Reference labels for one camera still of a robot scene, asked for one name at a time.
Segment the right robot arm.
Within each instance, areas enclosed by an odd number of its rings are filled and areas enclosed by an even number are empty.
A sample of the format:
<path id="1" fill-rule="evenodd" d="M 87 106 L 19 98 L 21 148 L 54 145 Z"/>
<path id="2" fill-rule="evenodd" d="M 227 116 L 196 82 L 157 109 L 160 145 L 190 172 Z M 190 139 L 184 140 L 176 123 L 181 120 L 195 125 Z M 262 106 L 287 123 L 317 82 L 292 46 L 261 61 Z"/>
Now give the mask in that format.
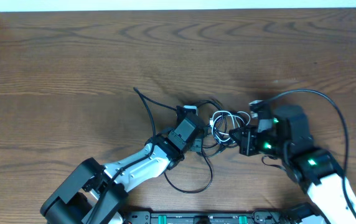
<path id="1" fill-rule="evenodd" d="M 318 147 L 309 122 L 298 105 L 284 105 L 272 110 L 269 105 L 252 109 L 257 125 L 230 130 L 240 154 L 281 160 L 280 169 L 300 186 L 313 202 L 288 212 L 294 223 L 356 223 L 356 196 L 344 169 L 326 149 Z"/>

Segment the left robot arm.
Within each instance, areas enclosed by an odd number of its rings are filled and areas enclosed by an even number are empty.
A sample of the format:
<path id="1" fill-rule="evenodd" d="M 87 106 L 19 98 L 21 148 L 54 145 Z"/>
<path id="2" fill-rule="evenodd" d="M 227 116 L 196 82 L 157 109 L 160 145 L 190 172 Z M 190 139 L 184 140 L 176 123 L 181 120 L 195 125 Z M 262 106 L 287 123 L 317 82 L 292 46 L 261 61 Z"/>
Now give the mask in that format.
<path id="1" fill-rule="evenodd" d="M 101 165 L 83 161 L 40 208 L 48 223 L 123 223 L 129 191 L 173 169 L 205 131 L 196 106 L 178 106 L 177 126 L 151 137 L 139 152 Z"/>

